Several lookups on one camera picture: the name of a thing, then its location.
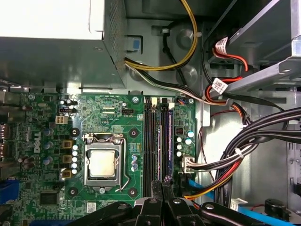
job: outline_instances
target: expansion slot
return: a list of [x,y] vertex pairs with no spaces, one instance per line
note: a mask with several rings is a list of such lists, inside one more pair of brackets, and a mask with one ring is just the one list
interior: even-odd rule
[[161,180],[173,175],[173,110],[168,103],[161,104]]
[[144,100],[143,197],[151,196],[151,182],[156,178],[157,162],[157,98]]

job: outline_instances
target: black cable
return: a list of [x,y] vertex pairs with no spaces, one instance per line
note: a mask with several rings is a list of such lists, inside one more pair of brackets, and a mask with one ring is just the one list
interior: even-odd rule
[[[177,61],[175,60],[173,54],[172,54],[171,51],[170,51],[170,48],[168,47],[167,37],[168,37],[168,34],[167,34],[167,33],[163,34],[163,49],[162,49],[162,51],[163,51],[163,53],[165,53],[165,54],[167,55],[167,57],[170,59],[170,61],[171,61],[173,64],[176,64]],[[183,85],[184,85],[184,86],[187,86],[187,81],[185,80],[185,77],[184,77],[184,74],[183,74],[182,70],[181,70],[181,69],[178,69],[178,70],[177,70],[177,73],[179,74],[180,79],[181,79]]]

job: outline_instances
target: blue connector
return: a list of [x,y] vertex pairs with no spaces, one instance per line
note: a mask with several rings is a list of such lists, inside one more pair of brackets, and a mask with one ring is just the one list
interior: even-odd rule
[[16,200],[19,194],[18,180],[5,180],[0,183],[0,204],[5,204],[9,200]]
[[65,226],[72,220],[34,220],[29,226]]

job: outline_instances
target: sticker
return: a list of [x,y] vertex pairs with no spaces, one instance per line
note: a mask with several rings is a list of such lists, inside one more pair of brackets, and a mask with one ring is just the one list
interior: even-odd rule
[[96,210],[96,202],[87,202],[87,213],[93,213]]
[[226,51],[227,41],[228,41],[228,37],[223,38],[222,40],[220,40],[216,43],[215,50],[217,53],[224,54],[224,55],[227,54],[227,51]]
[[222,94],[227,87],[228,85],[218,78],[215,78],[215,80],[212,83],[212,88],[219,94]]
[[238,206],[239,206],[239,204],[246,204],[246,203],[248,203],[248,202],[245,201],[245,200],[242,200],[242,199],[240,199],[240,198],[237,198],[237,199],[231,199],[230,209],[235,210],[235,211],[238,211]]

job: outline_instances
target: green motherboard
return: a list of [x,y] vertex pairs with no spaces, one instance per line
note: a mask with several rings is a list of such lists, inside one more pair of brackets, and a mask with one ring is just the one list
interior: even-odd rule
[[183,97],[32,93],[20,106],[25,122],[8,124],[4,158],[20,162],[18,199],[6,203],[14,226],[134,205],[151,180],[177,178],[182,156],[196,154],[195,104]]

